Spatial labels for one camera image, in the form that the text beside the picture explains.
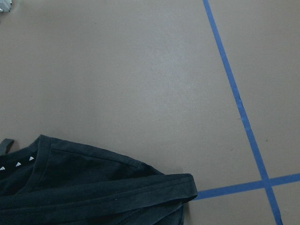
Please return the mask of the black printed t-shirt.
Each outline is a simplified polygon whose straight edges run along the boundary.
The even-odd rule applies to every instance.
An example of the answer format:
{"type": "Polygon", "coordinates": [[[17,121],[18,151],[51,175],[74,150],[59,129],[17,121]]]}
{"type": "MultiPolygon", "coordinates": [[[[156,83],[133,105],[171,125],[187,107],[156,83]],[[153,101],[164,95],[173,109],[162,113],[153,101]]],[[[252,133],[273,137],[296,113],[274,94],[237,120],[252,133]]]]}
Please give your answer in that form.
{"type": "Polygon", "coordinates": [[[197,197],[191,174],[41,135],[9,152],[0,144],[3,225],[181,225],[197,197]]]}

